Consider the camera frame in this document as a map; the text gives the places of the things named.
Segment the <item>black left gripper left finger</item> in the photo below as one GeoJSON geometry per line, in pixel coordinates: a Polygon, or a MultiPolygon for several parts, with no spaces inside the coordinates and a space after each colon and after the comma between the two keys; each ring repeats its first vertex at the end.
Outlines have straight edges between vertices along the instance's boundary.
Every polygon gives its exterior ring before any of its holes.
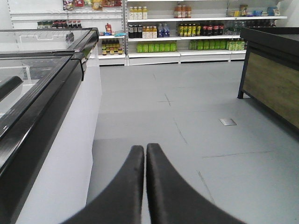
{"type": "Polygon", "coordinates": [[[144,149],[132,146],[107,187],[65,224],[140,224],[144,180],[144,149]]]}

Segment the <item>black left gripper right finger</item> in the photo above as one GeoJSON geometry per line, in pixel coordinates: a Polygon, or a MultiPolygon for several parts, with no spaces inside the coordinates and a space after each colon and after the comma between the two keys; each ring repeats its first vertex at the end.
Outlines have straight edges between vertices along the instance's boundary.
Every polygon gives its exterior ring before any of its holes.
{"type": "Polygon", "coordinates": [[[191,187],[157,143],[146,153],[146,184],[153,224],[241,224],[191,187]]]}

